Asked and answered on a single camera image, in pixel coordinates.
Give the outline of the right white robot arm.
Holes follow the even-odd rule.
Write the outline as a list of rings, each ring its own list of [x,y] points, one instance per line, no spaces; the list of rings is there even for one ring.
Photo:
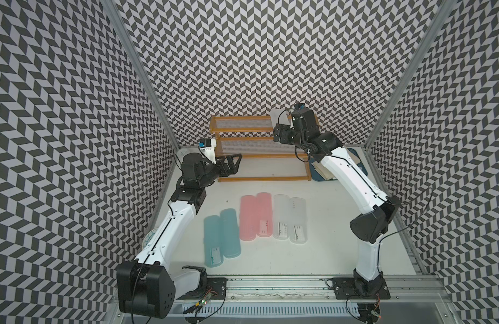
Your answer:
[[[321,132],[313,110],[298,103],[286,112],[291,121],[275,125],[273,140],[293,145],[321,163],[353,198],[360,214],[349,223],[352,233],[358,238],[358,262],[353,270],[352,295],[356,298],[376,298],[386,287],[380,267],[380,247],[399,209],[399,202],[365,175],[335,134]]]

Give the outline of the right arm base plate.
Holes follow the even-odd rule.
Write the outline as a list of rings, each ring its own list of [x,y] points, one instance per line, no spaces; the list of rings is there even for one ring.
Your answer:
[[[384,278],[368,282],[362,278],[332,278],[333,290],[337,300],[390,300],[391,294]]]

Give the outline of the teal pencil case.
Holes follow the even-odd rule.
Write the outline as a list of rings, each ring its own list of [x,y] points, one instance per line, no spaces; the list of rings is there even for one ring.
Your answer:
[[[221,211],[222,240],[221,250],[225,258],[233,259],[241,255],[240,229],[235,209]]]
[[[204,259],[207,267],[218,267],[224,262],[221,249],[221,218],[217,215],[204,219]]]

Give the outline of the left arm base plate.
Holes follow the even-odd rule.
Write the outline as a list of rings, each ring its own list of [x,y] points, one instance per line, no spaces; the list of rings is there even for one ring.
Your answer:
[[[211,293],[211,299],[221,301],[226,297],[227,278],[210,278],[206,279],[205,283],[201,283],[200,287],[192,292],[179,297],[179,300],[195,300],[198,301]]]

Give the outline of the teal rectangular tray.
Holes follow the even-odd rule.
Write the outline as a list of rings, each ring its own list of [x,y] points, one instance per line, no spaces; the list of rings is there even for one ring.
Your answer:
[[[352,158],[353,162],[362,170],[362,172],[367,176],[368,175],[368,170],[366,169],[362,159],[360,158],[360,155],[354,148],[346,148],[349,156]],[[316,182],[326,182],[324,181],[314,170],[312,167],[312,162],[315,161],[314,158],[309,159],[309,168],[310,168],[310,173],[311,173],[311,178],[316,181]]]

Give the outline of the pink pencil case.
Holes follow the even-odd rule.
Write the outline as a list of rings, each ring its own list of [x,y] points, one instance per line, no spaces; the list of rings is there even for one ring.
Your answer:
[[[257,235],[257,205],[256,197],[245,195],[241,197],[240,204],[240,239],[252,241]]]
[[[257,235],[260,237],[270,237],[273,234],[272,195],[271,193],[258,193],[256,201],[258,210]]]

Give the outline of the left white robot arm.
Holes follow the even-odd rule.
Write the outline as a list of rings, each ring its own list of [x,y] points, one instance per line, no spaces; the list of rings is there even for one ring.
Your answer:
[[[119,310],[149,318],[165,318],[176,299],[207,293],[205,268],[184,266],[170,274],[171,257],[185,230],[197,216],[207,187],[218,178],[235,175],[243,156],[224,155],[209,159],[203,153],[188,153],[181,162],[181,176],[169,199],[164,220],[137,256],[117,267]]]

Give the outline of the teal pencil case right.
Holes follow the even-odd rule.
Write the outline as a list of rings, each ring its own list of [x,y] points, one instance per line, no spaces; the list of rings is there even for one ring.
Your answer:
[[[235,209],[221,211],[222,240],[221,250],[225,258],[233,259],[241,255],[240,229]]]

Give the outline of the pink pencil case left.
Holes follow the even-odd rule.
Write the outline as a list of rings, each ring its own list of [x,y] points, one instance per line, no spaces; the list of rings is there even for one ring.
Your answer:
[[[257,235],[257,205],[256,197],[245,195],[241,197],[240,204],[240,239],[252,241]]]

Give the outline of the teal pencil case left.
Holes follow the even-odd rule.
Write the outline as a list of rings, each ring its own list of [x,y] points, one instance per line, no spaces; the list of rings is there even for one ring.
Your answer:
[[[204,219],[204,259],[207,267],[218,267],[224,262],[221,249],[221,218],[217,215]]]

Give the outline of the round patterned plate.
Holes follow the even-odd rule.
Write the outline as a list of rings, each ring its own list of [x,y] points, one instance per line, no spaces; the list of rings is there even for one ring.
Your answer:
[[[152,240],[152,238],[156,234],[157,230],[158,230],[157,228],[151,229],[151,231],[149,231],[147,233],[147,235],[144,237],[143,242],[142,242],[143,247],[146,247],[150,243],[150,241]]]

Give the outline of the pink pencil case right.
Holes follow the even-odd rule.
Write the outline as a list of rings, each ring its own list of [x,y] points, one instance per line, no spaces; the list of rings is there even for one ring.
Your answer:
[[[260,237],[270,237],[273,234],[272,195],[271,193],[258,193],[256,201],[258,210],[257,235]]]

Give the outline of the orange wooden three-tier shelf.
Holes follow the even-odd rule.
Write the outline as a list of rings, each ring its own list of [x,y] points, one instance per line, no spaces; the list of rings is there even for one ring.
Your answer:
[[[271,116],[212,116],[210,132],[217,156],[240,153],[245,159],[295,159],[294,147],[276,143]]]

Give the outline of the beige folded cloth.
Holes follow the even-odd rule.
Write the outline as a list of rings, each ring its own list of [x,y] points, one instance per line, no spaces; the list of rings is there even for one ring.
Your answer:
[[[335,177],[331,171],[326,169],[325,166],[322,164],[318,163],[317,161],[312,162],[312,167],[316,171],[316,173],[324,180],[324,181],[329,181],[329,180],[334,180]]]

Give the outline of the aluminium front rail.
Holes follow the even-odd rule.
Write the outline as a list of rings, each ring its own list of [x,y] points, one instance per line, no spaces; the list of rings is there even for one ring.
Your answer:
[[[211,293],[205,297],[208,304],[218,305],[221,302],[246,303],[288,303],[288,302],[422,302],[450,303],[451,297],[445,291],[441,281],[431,275],[386,275],[384,277],[390,300],[337,300],[333,290],[332,278],[345,278],[345,275],[226,275],[210,278],[227,278],[226,297],[221,301],[211,299]],[[133,298],[137,304],[162,304],[169,308],[174,304],[193,304],[197,301],[179,300],[187,294],[184,288],[179,288],[172,281],[163,284],[149,284],[140,280],[129,286],[128,293],[119,292],[118,301],[127,302]]]

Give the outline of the clear pencil case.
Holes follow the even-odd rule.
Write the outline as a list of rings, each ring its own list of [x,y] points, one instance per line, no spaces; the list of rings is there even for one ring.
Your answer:
[[[290,198],[284,194],[273,197],[273,236],[277,240],[289,238]]]
[[[281,128],[291,128],[291,121],[289,118],[289,109],[271,109],[270,116],[273,129]]]
[[[289,238],[295,244],[307,242],[307,209],[303,198],[290,199],[291,213],[289,216]]]

